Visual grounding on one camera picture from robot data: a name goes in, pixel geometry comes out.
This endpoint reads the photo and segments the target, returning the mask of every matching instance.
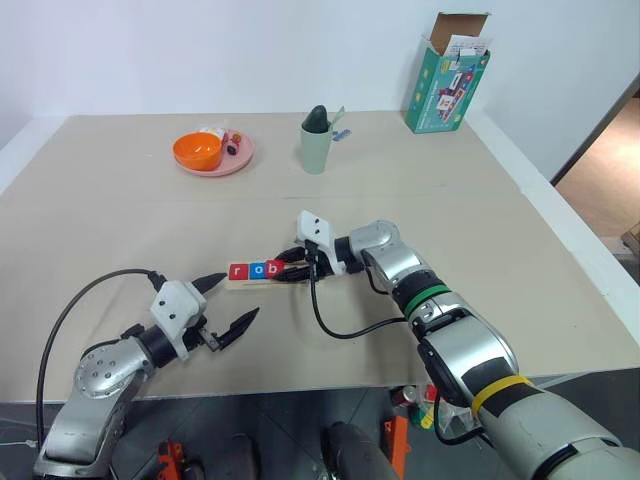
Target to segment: green ring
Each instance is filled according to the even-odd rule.
[[[413,299],[407,304],[407,308],[404,309],[404,316],[408,320],[409,315],[413,313],[418,305],[427,300],[428,298],[433,297],[439,293],[447,293],[450,292],[446,285],[436,285],[435,287],[427,288],[423,290],[418,295],[413,297]]]

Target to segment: orange bowl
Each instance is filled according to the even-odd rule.
[[[191,170],[214,170],[220,165],[222,142],[211,133],[197,132],[180,137],[173,144],[176,160]]]

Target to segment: green cup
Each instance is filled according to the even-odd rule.
[[[311,133],[304,128],[300,129],[302,168],[305,172],[311,175],[318,175],[324,172],[332,134],[331,128],[325,133]]]

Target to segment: open box flap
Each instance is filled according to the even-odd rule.
[[[470,35],[477,37],[482,32],[488,13],[442,13],[438,14],[431,32],[431,44],[442,55],[449,45],[451,35]]]

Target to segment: pink plate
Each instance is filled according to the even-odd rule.
[[[199,175],[201,177],[223,177],[233,172],[237,172],[251,161],[251,157],[253,156],[253,142],[247,135],[239,132],[238,130],[227,130],[227,133],[229,138],[231,138],[234,133],[239,133],[242,136],[242,140],[238,147],[238,153],[235,155],[229,155],[227,153],[227,145],[231,143],[231,140],[222,146],[222,160],[220,161],[218,168],[214,170],[191,170],[190,168],[182,165],[178,160],[176,160],[176,163],[185,172],[193,173],[194,175]]]

